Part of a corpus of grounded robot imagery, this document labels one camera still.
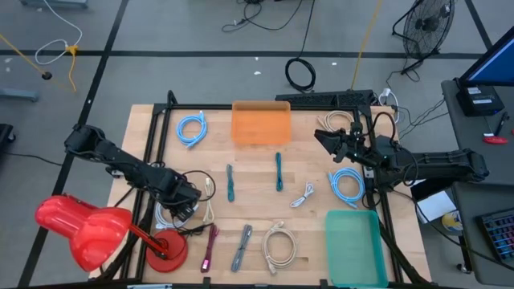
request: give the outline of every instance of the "computer monitor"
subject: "computer monitor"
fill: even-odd
[[[514,86],[514,26],[460,78],[466,86]]]

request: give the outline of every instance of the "white cord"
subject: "white cord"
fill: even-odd
[[[198,204],[193,208],[193,210],[196,212],[198,210]],[[168,222],[164,217],[162,216],[162,205],[157,202],[155,204],[155,220],[157,221],[155,224],[155,229],[158,230],[165,230],[165,229],[177,229],[182,226],[184,226],[189,219],[185,220],[184,222],[181,222],[180,220],[173,220],[173,222]]]
[[[276,274],[276,269],[284,269],[291,266],[292,262],[295,260],[297,245],[295,235],[288,229],[284,229],[284,222],[280,221],[276,223],[263,237],[263,255],[267,262],[267,268],[270,270],[272,275]],[[275,260],[270,256],[270,251],[267,248],[267,240],[273,235],[277,233],[282,233],[288,236],[291,239],[292,249],[289,257],[285,260]]]
[[[321,126],[324,128],[324,130],[329,132],[335,132],[337,129],[333,128],[332,125],[330,125],[330,120],[334,116],[344,116],[346,117],[350,122],[354,122],[353,116],[349,112],[344,111],[332,111],[327,113],[323,119],[321,119],[319,116],[317,117],[318,122],[321,124]]]
[[[206,197],[212,196],[212,182],[207,177],[206,178]],[[214,222],[214,211],[212,210],[212,206],[210,205],[210,200],[207,200],[207,208],[206,214],[203,215],[203,223],[212,223]]]
[[[307,200],[307,197],[312,195],[313,193],[314,193],[314,185],[311,184],[310,182],[306,182],[304,195],[301,198],[299,198],[298,200],[292,202],[290,206],[292,208],[296,208],[296,207],[300,206],[301,204],[304,203],[305,200]]]
[[[384,88],[384,91],[378,96],[378,103],[381,106],[387,105],[387,98],[389,97],[389,95],[393,96],[394,103],[396,104],[396,107],[398,107],[399,106],[398,98],[396,97],[396,95],[389,88]],[[400,120],[400,114],[398,112],[396,112],[396,119],[394,120],[394,123],[397,124],[399,120]]]
[[[48,1],[47,1],[47,0],[43,0],[43,1],[45,2],[45,4],[47,4],[48,9],[50,9],[50,11],[51,11],[55,16],[57,16],[57,18],[59,18],[59,19],[63,20],[63,21],[64,21],[66,24],[68,24],[69,26],[72,26],[73,28],[77,29],[77,31],[79,32],[79,34],[80,34],[80,35],[79,35],[79,38],[77,39],[77,41],[75,42],[75,44],[73,44],[73,45],[77,45],[77,44],[79,44],[80,40],[82,39],[82,30],[81,30],[80,28],[78,28],[77,26],[75,26],[73,23],[71,23],[71,22],[67,21],[66,19],[62,18],[59,14],[57,14],[57,13],[56,13],[52,8],[51,8],[50,4],[48,4]],[[50,60],[50,61],[48,61],[48,62],[45,62],[45,63],[44,63],[44,62],[39,61],[39,59],[38,59],[38,55],[39,55],[39,53],[41,52],[41,50],[43,50],[43,49],[45,49],[45,48],[49,47],[51,44],[59,43],[59,42],[64,43],[64,51],[63,51],[63,53],[61,53],[60,55],[58,55],[57,57],[55,57],[54,59],[52,59],[52,60]],[[68,47],[68,45],[67,45],[67,41],[66,41],[66,40],[64,40],[64,39],[56,39],[56,40],[52,40],[52,41],[50,41],[49,43],[47,43],[47,44],[45,44],[45,45],[41,46],[41,48],[39,48],[39,49],[35,52],[35,62],[36,62],[36,63],[38,63],[39,65],[47,65],[47,64],[53,63],[53,62],[55,62],[57,59],[60,59],[64,54],[66,54],[66,52],[67,52],[67,51],[66,51],[66,48],[67,48],[67,47]]]

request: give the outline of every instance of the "wooden table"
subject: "wooden table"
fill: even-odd
[[[123,150],[141,159],[145,151],[152,109],[152,105],[132,107],[122,145]],[[372,111],[373,118],[380,111],[392,113],[390,108],[386,107],[372,108]],[[175,128],[182,117],[197,115],[198,111],[182,109],[172,111],[164,162],[178,172],[191,169],[205,170],[216,181],[217,192],[212,199],[212,207],[216,217],[214,222],[221,231],[214,244],[210,272],[200,273],[208,239],[208,232],[204,232],[201,236],[188,239],[188,257],[178,270],[163,274],[154,271],[147,264],[143,281],[201,283],[203,277],[209,276],[212,283],[317,285],[320,279],[329,280],[324,236],[325,216],[329,210],[353,209],[332,192],[327,173],[343,167],[354,167],[361,171],[361,167],[348,159],[340,164],[334,163],[332,156],[314,138],[314,130],[319,128],[316,117],[324,116],[326,112],[293,111],[292,141],[287,145],[246,147],[236,147],[230,138],[230,110],[206,110],[204,113],[208,123],[208,133],[193,149],[187,149],[179,142]],[[349,121],[342,117],[334,117],[332,126],[349,128]],[[159,136],[161,124],[157,127],[156,136]],[[186,126],[184,133],[187,136],[193,136],[198,133],[198,130],[199,125],[192,123]],[[377,135],[389,136],[392,132],[390,121],[386,117],[379,118],[375,132]],[[276,152],[282,153],[284,180],[282,192],[275,190]],[[225,172],[227,164],[234,166],[235,202],[233,203],[227,200]],[[188,178],[204,191],[205,176],[191,174]],[[314,184],[315,193],[302,206],[290,208],[291,201],[304,193],[306,181]],[[108,205],[113,206],[127,189],[124,179],[114,180]],[[340,183],[340,190],[346,195],[357,194],[357,183],[353,179],[345,178]],[[402,185],[397,187],[397,190],[410,194],[410,190]],[[132,209],[134,198],[133,194],[120,207]],[[389,200],[399,248],[420,275],[430,280],[414,204],[406,197],[397,194],[390,194]],[[359,210],[366,210],[361,203],[358,205]],[[198,212],[188,222],[187,227],[202,224],[205,208],[205,203],[200,203]],[[284,221],[285,227],[296,236],[298,252],[292,266],[279,270],[276,275],[271,275],[261,253],[261,241],[266,231],[280,220]],[[233,273],[230,271],[230,265],[245,224],[252,225],[254,232],[245,252],[241,270]],[[286,257],[290,246],[286,237],[274,236],[270,239],[270,248],[276,258]],[[389,250],[384,244],[382,247],[389,279],[394,280]],[[129,276],[135,275],[139,249],[138,243],[133,250]]]

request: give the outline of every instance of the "sticker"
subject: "sticker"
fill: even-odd
[[[473,104],[490,104],[492,100],[473,100]]]
[[[467,88],[467,92],[469,92],[469,94],[480,94],[482,93],[479,88]]]

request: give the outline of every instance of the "black fan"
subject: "black fan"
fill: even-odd
[[[416,0],[410,10],[393,25],[393,35],[403,39],[407,56],[418,60],[404,68],[402,74],[416,68],[423,60],[439,52],[450,30],[454,13],[454,0]],[[405,26],[401,35],[394,28],[405,17]]]

